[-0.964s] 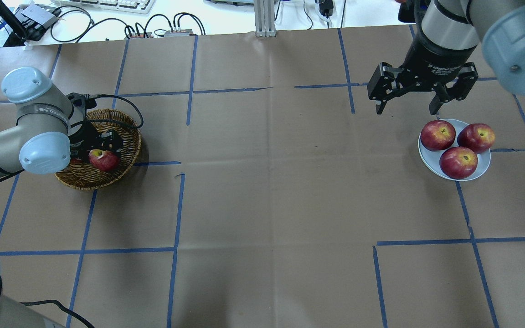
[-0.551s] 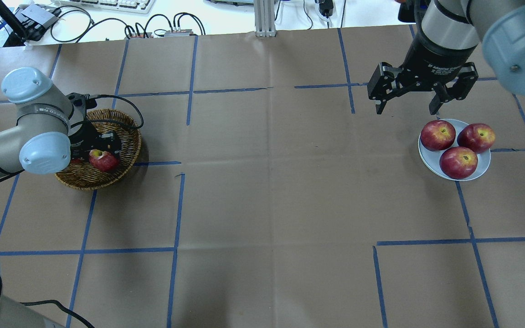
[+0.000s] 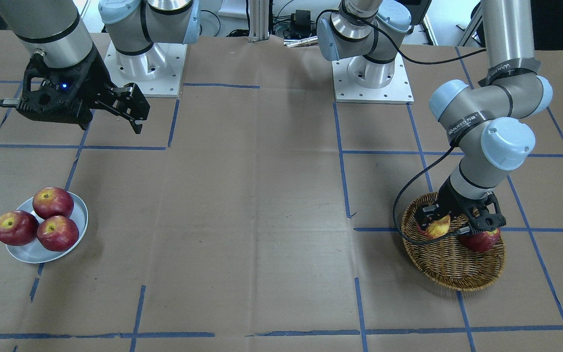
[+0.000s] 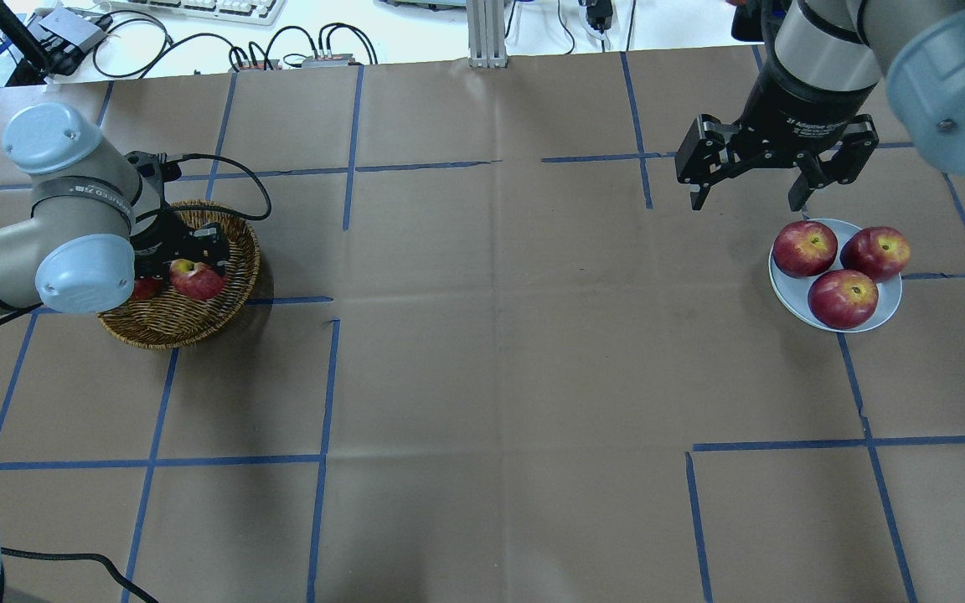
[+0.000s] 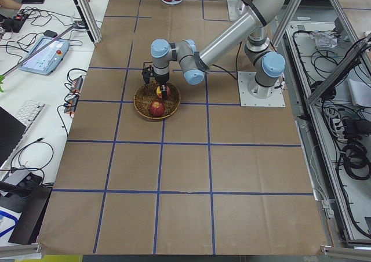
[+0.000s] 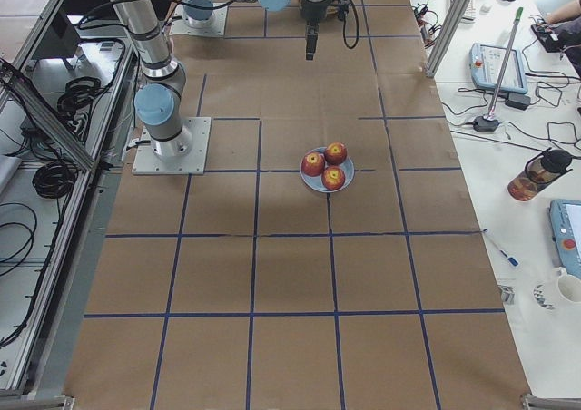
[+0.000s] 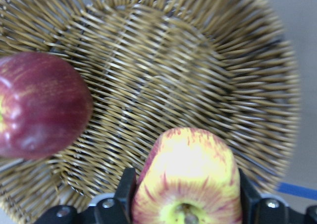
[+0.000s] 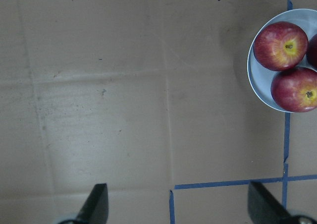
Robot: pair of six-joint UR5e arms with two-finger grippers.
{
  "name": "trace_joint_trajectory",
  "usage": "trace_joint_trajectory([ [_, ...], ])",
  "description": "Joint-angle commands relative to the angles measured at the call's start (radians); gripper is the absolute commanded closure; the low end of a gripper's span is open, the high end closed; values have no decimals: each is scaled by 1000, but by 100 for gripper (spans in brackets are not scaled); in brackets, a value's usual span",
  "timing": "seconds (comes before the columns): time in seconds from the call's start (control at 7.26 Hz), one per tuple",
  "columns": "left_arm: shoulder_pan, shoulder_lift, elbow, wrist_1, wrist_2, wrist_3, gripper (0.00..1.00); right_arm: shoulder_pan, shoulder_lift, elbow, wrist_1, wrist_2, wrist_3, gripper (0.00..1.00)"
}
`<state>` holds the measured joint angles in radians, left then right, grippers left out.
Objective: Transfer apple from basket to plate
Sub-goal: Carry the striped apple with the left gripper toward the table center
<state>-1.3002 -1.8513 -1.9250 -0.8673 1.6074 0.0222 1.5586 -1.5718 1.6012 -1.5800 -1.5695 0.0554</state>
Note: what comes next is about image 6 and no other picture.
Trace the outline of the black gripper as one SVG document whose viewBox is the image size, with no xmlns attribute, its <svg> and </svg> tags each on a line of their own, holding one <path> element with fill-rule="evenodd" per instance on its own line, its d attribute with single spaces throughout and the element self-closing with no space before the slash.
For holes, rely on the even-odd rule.
<svg viewBox="0 0 581 410">
<path fill-rule="evenodd" d="M 332 5 L 346 5 L 348 0 L 300 0 L 300 15 L 306 23 L 305 28 L 305 59 L 314 59 L 318 36 L 319 25 L 313 22 L 321 22 L 328 13 L 328 7 Z"/>
</svg>

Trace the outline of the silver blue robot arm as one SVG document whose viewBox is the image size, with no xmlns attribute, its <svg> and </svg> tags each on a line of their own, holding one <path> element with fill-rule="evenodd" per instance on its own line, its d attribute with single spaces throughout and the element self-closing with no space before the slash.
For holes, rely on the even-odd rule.
<svg viewBox="0 0 581 410">
<path fill-rule="evenodd" d="M 193 152 L 196 133 L 181 118 L 179 107 L 186 82 L 182 64 L 153 8 L 153 0 L 109 0 L 141 56 L 146 85 L 134 97 L 134 108 L 149 133 L 153 156 L 162 162 L 184 161 Z M 232 0 L 258 3 L 267 11 L 284 9 L 291 0 Z M 201 0 L 183 0 L 201 9 Z"/>
</svg>

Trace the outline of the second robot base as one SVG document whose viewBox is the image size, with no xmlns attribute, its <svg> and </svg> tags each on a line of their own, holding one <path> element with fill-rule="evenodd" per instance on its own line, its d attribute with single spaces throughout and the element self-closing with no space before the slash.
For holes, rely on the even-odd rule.
<svg viewBox="0 0 581 410">
<path fill-rule="evenodd" d="M 170 25 L 170 35 L 223 37 L 227 20 L 227 5 L 212 0 L 184 0 L 177 5 Z"/>
</svg>

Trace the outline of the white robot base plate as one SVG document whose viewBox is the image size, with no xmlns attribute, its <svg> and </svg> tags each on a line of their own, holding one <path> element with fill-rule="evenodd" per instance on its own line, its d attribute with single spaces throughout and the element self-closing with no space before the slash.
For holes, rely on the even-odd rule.
<svg viewBox="0 0 581 410">
<path fill-rule="evenodd" d="M 146 129 L 137 146 L 132 173 L 135 175 L 203 175 L 207 160 L 211 117 L 186 117 L 182 131 L 173 140 L 156 141 Z"/>
</svg>

